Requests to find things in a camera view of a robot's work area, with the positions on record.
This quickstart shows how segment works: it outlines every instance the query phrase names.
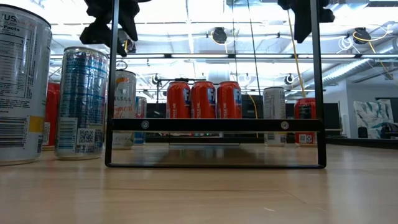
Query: celsius can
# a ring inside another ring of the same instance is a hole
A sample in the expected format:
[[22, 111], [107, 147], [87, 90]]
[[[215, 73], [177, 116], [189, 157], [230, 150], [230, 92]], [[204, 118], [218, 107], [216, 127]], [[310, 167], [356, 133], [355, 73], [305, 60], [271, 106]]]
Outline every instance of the celsius can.
[[[146, 118], [147, 117], [147, 99], [145, 97], [136, 97], [136, 118]], [[134, 133], [134, 144], [143, 145], [145, 144], [145, 135], [143, 132]]]
[[[263, 93], [264, 119], [285, 119], [285, 91], [283, 87], [265, 88]], [[267, 146], [284, 146], [286, 133], [265, 133], [264, 140]]]
[[[136, 104], [136, 74], [118, 70], [116, 71], [114, 91], [114, 118], [134, 118]], [[113, 149], [131, 149], [134, 141], [132, 131], [114, 131]]]
[[199, 81], [193, 84], [191, 118], [216, 118], [216, 88], [212, 82]]
[[[297, 100], [294, 105], [294, 118], [295, 119], [315, 119], [317, 118], [315, 110], [315, 98], [306, 98]], [[299, 146], [316, 146], [317, 134], [314, 132], [309, 133], [296, 133], [296, 144]]]
[[187, 82], [170, 82], [167, 88], [166, 118], [191, 118], [190, 88]]
[[0, 165], [40, 156], [51, 38], [46, 20], [0, 4]]
[[237, 82], [221, 82], [217, 89], [217, 118], [242, 118], [242, 93]]
[[97, 50], [68, 47], [62, 60], [55, 156], [94, 159], [102, 152], [108, 58]]
[[49, 83], [49, 87], [47, 87], [47, 102], [45, 104], [43, 151], [54, 150], [59, 97], [60, 84]]

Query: silver can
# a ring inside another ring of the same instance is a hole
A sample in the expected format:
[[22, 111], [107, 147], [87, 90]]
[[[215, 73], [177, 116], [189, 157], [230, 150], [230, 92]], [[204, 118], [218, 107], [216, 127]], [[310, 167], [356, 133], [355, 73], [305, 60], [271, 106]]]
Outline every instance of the silver can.
[[[263, 113], [264, 119], [285, 119], [285, 91], [282, 87], [269, 87], [263, 91]], [[284, 146], [286, 133], [265, 133], [265, 144], [267, 146]]]
[[42, 151], [50, 24], [0, 4], [0, 166], [33, 162]]
[[68, 47], [62, 60], [55, 138], [57, 159], [94, 159], [103, 147], [108, 57], [86, 47]]
[[[125, 71], [116, 71], [114, 91], [114, 118], [134, 118], [136, 110], [136, 74]], [[113, 149], [130, 149], [134, 142], [134, 132], [114, 131]]]
[[[136, 118], [146, 118], [147, 117], [147, 99], [145, 97], [136, 97]], [[134, 133], [134, 144], [143, 145], [145, 144], [146, 133], [135, 132]]]

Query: nutrition facts label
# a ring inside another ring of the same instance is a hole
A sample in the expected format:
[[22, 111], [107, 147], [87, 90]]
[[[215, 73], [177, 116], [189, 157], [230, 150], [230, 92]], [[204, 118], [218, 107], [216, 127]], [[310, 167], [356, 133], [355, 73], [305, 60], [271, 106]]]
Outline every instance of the nutrition facts label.
[[30, 30], [21, 27], [12, 31], [0, 29], [1, 96], [25, 97], [30, 33]]

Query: red can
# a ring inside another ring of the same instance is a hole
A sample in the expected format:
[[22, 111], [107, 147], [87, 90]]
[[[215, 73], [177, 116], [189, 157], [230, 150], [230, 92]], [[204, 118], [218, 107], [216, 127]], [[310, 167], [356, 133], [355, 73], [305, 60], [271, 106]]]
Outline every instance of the red can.
[[47, 88], [47, 102], [45, 104], [45, 123], [43, 133], [44, 150], [46, 150], [46, 147], [47, 149], [51, 149], [55, 144], [59, 96], [60, 84], [49, 83], [49, 87]]
[[216, 118], [216, 88], [212, 82], [199, 81], [193, 84], [191, 118]]
[[242, 118], [242, 93], [237, 82], [221, 82], [217, 89], [217, 118]]
[[187, 82], [175, 81], [167, 89], [166, 118], [191, 118], [190, 88]]
[[[306, 98], [297, 100], [294, 105], [295, 119], [316, 119], [315, 98]], [[296, 133], [296, 144], [300, 146], [316, 146], [316, 133]]]

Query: ceiling pipe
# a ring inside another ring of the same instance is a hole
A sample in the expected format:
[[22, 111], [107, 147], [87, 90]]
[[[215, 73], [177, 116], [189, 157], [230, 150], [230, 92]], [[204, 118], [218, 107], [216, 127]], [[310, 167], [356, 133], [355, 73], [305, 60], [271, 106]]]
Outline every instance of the ceiling pipe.
[[[382, 44], [379, 44], [375, 50], [378, 54], [398, 54], [398, 37], [394, 37], [391, 40], [388, 40]], [[368, 50], [365, 52], [366, 54], [373, 54], [373, 51]], [[348, 77], [356, 75], [358, 73], [364, 72], [366, 70], [375, 67], [378, 64], [374, 58], [365, 58], [360, 59], [351, 63], [347, 64], [340, 64], [337, 65], [325, 72], [322, 72], [322, 82], [323, 86], [328, 86], [332, 83], [338, 83]], [[310, 79], [306, 80], [305, 82], [313, 79], [313, 72], [305, 72], [303, 73], [304, 77], [310, 77]], [[299, 82], [293, 83], [293, 85], [285, 85], [284, 88], [293, 89], [300, 85]], [[305, 83], [305, 88], [313, 88], [315, 86], [314, 81], [310, 83]]]

